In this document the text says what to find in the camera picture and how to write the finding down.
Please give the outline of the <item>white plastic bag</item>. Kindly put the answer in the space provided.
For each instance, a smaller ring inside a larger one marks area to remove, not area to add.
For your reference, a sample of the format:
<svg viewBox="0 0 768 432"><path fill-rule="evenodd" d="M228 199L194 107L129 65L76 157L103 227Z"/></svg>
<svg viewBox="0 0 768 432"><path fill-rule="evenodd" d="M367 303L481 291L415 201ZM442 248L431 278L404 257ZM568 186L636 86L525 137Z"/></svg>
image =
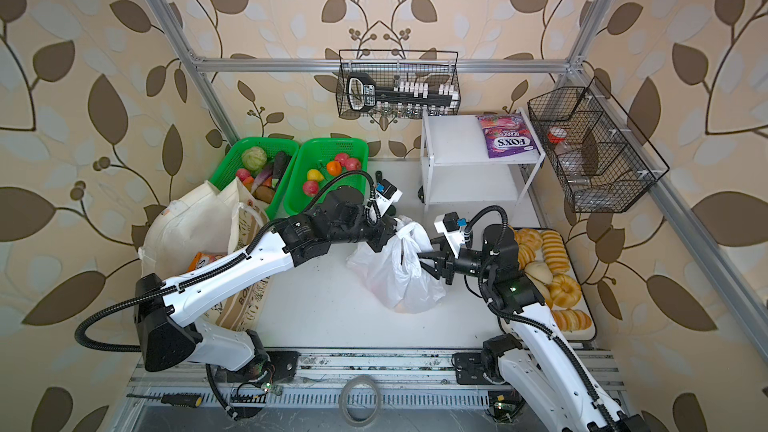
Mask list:
<svg viewBox="0 0 768 432"><path fill-rule="evenodd" d="M418 254L432 252L424 227L406 216L395 218L396 232L380 252L360 243L346 266L388 309L418 314L446 296L445 287L421 267Z"/></svg>

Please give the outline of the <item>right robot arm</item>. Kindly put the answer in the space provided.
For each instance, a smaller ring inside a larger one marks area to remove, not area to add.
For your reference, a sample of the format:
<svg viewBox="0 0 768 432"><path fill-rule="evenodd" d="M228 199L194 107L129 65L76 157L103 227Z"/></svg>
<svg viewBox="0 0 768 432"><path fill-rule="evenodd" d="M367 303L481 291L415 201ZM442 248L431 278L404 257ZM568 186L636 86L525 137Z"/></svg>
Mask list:
<svg viewBox="0 0 768 432"><path fill-rule="evenodd" d="M484 342L483 373L509 384L549 431L646 431L638 414L628 415L592 376L570 346L542 292L526 277L523 245L497 205L466 220L455 212L438 216L436 250L420 254L432 277L451 283L473 277L489 311L510 333Z"/></svg>

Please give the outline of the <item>cream floral tote bag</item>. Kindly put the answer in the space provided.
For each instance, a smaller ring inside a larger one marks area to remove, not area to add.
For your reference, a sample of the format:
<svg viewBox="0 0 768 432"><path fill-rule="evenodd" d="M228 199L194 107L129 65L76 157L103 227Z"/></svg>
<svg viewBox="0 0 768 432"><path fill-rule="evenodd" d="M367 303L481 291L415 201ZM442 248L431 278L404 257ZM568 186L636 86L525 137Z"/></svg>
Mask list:
<svg viewBox="0 0 768 432"><path fill-rule="evenodd" d="M222 191L205 182L172 201L139 248L144 276L182 275L198 252L225 256L248 245L269 221L267 204L233 180Z"/></svg>

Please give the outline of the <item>yellow lemon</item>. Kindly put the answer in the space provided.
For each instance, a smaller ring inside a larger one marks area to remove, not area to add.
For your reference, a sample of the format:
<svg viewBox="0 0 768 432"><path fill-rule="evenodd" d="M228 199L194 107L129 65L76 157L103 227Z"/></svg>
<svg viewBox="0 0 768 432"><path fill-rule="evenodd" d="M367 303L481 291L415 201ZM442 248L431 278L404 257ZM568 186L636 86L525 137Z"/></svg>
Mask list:
<svg viewBox="0 0 768 432"><path fill-rule="evenodd" d="M324 175L322 174L321 171L319 171L317 169L310 169L307 172L306 178L307 178L308 181L315 181L315 182L318 182L318 183L321 183L321 182L325 181Z"/></svg>

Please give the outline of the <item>orange snack bag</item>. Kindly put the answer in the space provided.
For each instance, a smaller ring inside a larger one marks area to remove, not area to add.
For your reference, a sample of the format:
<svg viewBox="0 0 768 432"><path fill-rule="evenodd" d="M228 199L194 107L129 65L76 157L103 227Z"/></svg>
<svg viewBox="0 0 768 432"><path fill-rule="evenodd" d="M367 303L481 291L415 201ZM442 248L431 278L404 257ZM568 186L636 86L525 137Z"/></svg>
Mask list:
<svg viewBox="0 0 768 432"><path fill-rule="evenodd" d="M225 254L198 252L190 262L187 271L191 272L191 271L203 268L224 257L225 257Z"/></svg>

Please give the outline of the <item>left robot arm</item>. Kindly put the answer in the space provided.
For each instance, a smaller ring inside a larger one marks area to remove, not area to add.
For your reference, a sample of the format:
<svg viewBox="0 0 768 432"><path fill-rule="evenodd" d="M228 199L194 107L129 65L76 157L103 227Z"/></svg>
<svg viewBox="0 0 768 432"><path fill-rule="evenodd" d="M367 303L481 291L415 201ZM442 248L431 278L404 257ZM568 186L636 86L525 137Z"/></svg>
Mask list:
<svg viewBox="0 0 768 432"><path fill-rule="evenodd" d="M278 273L326 255L336 243L365 243L379 252L396 233L387 210L402 196L387 180L375 181L360 171L369 186L363 195L341 182L342 173L324 186L298 214L268 222L245 247L207 266L166 280L142 278L130 300L102 309L75 330L76 342L88 349L139 353L147 371L158 372L183 362L245 371L263 358L254 332L237 332L204 319L214 305ZM138 344L113 344L88 336L88 329L108 316L130 309Z"/></svg>

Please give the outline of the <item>orange fruit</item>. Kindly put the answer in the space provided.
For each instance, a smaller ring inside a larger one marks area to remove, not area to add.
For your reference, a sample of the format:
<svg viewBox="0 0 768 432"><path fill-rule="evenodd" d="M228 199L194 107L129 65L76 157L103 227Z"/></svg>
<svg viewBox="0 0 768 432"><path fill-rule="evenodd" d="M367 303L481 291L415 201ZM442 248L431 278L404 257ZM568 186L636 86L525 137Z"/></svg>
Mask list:
<svg viewBox="0 0 768 432"><path fill-rule="evenodd" d="M337 177L343 172L343 166L340 162L332 160L326 164L326 170L332 177Z"/></svg>

